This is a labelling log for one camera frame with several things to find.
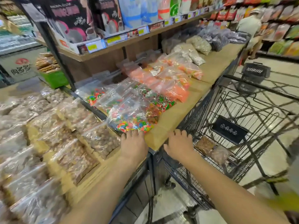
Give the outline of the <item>person's left hand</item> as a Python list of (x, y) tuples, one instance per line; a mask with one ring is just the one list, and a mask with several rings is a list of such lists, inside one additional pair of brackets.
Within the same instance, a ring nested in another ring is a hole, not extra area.
[(121, 160), (137, 168), (146, 158), (148, 149), (145, 139), (140, 137), (121, 139)]

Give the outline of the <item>person's right hand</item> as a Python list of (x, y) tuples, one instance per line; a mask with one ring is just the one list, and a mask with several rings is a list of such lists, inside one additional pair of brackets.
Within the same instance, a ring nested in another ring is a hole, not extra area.
[(200, 154), (194, 150), (192, 135), (187, 134), (185, 130), (175, 129), (170, 132), (166, 144), (168, 144), (172, 150), (171, 154), (168, 155), (182, 165), (187, 165), (201, 158)]

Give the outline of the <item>person's right forearm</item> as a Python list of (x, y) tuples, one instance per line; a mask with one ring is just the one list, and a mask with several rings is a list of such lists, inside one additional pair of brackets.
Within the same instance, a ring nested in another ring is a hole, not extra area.
[(195, 151), (179, 158), (227, 224), (289, 224), (285, 217), (220, 173)]

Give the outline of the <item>person's left forearm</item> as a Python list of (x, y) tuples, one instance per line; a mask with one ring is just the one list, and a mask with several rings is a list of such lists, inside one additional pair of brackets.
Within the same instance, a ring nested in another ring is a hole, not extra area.
[(143, 156), (120, 156), (103, 180), (97, 183), (60, 224), (108, 224), (129, 178)]

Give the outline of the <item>pile of multicoloured candy bags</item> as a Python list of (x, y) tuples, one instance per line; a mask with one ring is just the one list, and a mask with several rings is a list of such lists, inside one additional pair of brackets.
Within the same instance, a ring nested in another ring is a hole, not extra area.
[(162, 113), (176, 104), (146, 85), (126, 78), (91, 77), (75, 83), (75, 93), (94, 108), (101, 109), (115, 130), (148, 132)]

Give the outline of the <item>wooden display stand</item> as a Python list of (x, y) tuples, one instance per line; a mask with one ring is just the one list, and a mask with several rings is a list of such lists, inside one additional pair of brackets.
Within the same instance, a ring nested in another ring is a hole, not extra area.
[[(159, 119), (158, 124), (145, 134), (145, 141), (149, 146), (149, 152), (144, 161), (142, 161), (137, 170), (131, 175), (124, 192), (113, 212), (111, 224), (134, 224), (144, 209), (153, 204), (156, 180), (154, 167), (154, 156), (160, 155), (162, 144), (167, 139), (169, 131), (174, 130), (180, 124), (183, 125), (186, 116), (191, 114), (195, 108), (199, 108), (199, 103), (203, 103), (204, 95), (207, 98), (208, 92), (211, 92), (212, 85), (219, 79), (225, 71), (233, 68), (237, 63), (244, 45), (228, 44), (219, 52), (210, 52), (206, 56), (206, 63), (203, 66), (204, 79), (202, 81), (192, 80), (189, 88), (190, 94), (186, 102), (178, 102), (174, 107), (164, 112)], [(33, 170), (44, 172), (45, 174), (58, 174), (54, 179), (56, 183), (61, 181), (63, 196), (69, 202), (70, 206), (76, 205), (84, 198), (88, 191), (96, 183), (104, 180), (108, 171), (117, 163), (120, 155), (120, 148), (114, 149), (106, 160), (98, 158), (98, 165), (89, 171), (78, 186), (75, 186), (69, 175), (61, 169), (56, 163), (48, 166), (41, 162), (33, 166)]]

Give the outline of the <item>brown nut bag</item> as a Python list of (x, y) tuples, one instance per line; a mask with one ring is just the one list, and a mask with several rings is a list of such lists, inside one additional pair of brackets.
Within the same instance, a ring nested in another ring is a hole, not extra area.
[(216, 143), (209, 139), (207, 136), (202, 136), (195, 144), (195, 148), (203, 153), (205, 156), (211, 157)]

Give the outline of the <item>pale pink nut bag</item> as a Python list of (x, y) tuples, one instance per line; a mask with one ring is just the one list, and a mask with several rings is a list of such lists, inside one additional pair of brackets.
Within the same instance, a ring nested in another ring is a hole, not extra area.
[(226, 160), (231, 155), (231, 151), (223, 147), (222, 145), (217, 145), (211, 152), (211, 158), (219, 165), (225, 164)]

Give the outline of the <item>pile of orange candy bags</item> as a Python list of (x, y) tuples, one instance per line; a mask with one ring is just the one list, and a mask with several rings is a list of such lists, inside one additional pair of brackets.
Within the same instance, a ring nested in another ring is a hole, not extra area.
[(122, 73), (149, 89), (174, 101), (189, 97), (191, 79), (201, 80), (204, 72), (191, 59), (179, 52), (168, 55), (151, 53), (140, 63), (128, 59), (118, 63)]

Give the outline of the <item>black cart sign plate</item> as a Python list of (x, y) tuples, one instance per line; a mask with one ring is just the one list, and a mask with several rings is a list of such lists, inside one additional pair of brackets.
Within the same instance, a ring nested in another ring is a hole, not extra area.
[(249, 131), (223, 116), (219, 116), (212, 124), (211, 130), (234, 145), (240, 145)]

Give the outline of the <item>wooden shelf unit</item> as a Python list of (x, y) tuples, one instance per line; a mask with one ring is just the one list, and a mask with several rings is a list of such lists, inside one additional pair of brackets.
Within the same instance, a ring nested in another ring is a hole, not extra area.
[(49, 23), (45, 21), (38, 21), (34, 24), (38, 29), (37, 37), (35, 37), (35, 40), (40, 44), (46, 46), (54, 55), (73, 91), (76, 90), (76, 82), (91, 77), (93, 74), (101, 71), (113, 71), (116, 69), (116, 63), (118, 61), (126, 59), (128, 58), (128, 56), (132, 57), (133, 54), (136, 54), (138, 51), (158, 48), (161, 46), (162, 41), (162, 33), (160, 33), (148, 39), (135, 42), (133, 44), (113, 50), (108, 53), (104, 53), (102, 55), (80, 56), (78, 54), (77, 45), (80, 45), (82, 43), (71, 44), (69, 42), (66, 42), (63, 38), (55, 37), (53, 31), (50, 29)]

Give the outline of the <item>pile of clear nut bags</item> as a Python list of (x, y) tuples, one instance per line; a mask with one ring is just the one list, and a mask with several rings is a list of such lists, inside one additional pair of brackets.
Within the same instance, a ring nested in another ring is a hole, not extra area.
[(120, 136), (78, 98), (0, 89), (0, 177), (21, 224), (58, 224), (103, 180)]

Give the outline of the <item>row of shelf price tags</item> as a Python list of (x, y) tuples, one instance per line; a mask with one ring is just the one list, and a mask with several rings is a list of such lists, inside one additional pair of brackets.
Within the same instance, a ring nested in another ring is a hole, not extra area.
[(190, 11), (186, 14), (181, 14), (166, 20), (161, 20), (137, 29), (116, 34), (107, 38), (96, 38), (90, 42), (84, 42), (77, 45), (78, 54), (80, 56), (98, 56), (113, 50), (125, 47), (135, 42), (148, 39), (154, 35), (163, 33), (178, 26), (190, 23), (200, 19), (200, 17), (222, 10), (222, 3), (218, 5), (211, 5), (201, 9)]

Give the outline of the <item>pile of pale seed bags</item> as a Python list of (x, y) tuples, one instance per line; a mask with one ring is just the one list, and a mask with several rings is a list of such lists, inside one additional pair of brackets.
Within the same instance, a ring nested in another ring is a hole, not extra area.
[(185, 40), (178, 38), (163, 39), (161, 42), (163, 53), (170, 57), (177, 57), (187, 62), (201, 66), (206, 63), (200, 54), (208, 55), (211, 45), (200, 36), (188, 37)]

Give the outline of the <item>stack of brown snack packs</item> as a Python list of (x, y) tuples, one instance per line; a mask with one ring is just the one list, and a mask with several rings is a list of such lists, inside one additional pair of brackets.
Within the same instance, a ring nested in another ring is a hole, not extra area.
[(39, 72), (52, 73), (60, 70), (60, 66), (50, 52), (40, 53), (36, 59), (35, 67)]

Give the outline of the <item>black shopping basket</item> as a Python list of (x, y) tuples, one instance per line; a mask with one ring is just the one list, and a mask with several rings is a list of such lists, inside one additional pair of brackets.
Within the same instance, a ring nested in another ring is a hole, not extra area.
[[(241, 71), (241, 79), (255, 84), (261, 84), (265, 79), (270, 77), (270, 73), (271, 68), (262, 63), (245, 63)], [(238, 82), (236, 90), (242, 94), (252, 94), (257, 88), (245, 82)]]

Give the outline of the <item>pile of dark dried-fruit bags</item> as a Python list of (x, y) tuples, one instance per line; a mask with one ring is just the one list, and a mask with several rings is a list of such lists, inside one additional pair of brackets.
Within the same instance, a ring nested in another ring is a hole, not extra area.
[(232, 31), (228, 28), (220, 29), (218, 26), (193, 26), (179, 34), (179, 39), (185, 42), (198, 42), (205, 40), (210, 44), (211, 50), (219, 52), (228, 44), (242, 44), (249, 42), (251, 36), (242, 31)]

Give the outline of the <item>small black pink box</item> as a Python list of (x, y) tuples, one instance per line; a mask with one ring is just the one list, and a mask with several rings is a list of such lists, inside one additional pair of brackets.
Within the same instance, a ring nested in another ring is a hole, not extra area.
[(100, 33), (104, 37), (124, 31), (118, 0), (94, 0)]

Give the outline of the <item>blue white packets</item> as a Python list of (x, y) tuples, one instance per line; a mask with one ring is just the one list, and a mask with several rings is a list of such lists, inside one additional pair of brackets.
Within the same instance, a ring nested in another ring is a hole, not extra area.
[(125, 30), (158, 21), (158, 0), (118, 0)]

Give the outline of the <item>red white packet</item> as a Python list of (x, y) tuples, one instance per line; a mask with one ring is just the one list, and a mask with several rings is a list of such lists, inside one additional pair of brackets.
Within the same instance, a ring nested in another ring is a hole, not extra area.
[(158, 18), (165, 20), (170, 18), (170, 1), (171, 0), (157, 0), (158, 1)]

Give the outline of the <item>white sign panel red logo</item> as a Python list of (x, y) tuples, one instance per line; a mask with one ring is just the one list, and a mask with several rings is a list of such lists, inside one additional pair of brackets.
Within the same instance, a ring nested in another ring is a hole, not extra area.
[(33, 47), (0, 55), (0, 72), (9, 84), (15, 84), (36, 76), (36, 59), (47, 52), (45, 46)]

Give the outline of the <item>large black pink box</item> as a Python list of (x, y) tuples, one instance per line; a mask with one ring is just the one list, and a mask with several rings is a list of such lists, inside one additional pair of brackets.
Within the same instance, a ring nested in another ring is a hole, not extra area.
[(48, 13), (59, 32), (75, 44), (96, 39), (89, 0), (44, 0)]

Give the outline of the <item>green white packet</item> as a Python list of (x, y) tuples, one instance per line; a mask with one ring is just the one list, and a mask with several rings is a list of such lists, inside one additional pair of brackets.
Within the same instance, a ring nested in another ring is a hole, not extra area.
[(174, 17), (180, 13), (180, 6), (182, 0), (170, 0), (170, 16)]

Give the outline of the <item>glass chiller cabinet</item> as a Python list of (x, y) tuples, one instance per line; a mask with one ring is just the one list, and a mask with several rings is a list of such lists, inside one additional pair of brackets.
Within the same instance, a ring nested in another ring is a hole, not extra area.
[(25, 15), (0, 14), (0, 56), (38, 47), (33, 26)]

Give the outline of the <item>wall shelf of colourful packets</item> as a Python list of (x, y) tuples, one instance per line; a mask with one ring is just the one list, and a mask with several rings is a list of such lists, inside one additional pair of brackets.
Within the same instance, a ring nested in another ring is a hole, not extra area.
[(238, 23), (259, 9), (261, 27), (256, 35), (266, 36), (257, 53), (299, 60), (299, 0), (224, 0), (220, 6), (199, 24), (237, 32)]

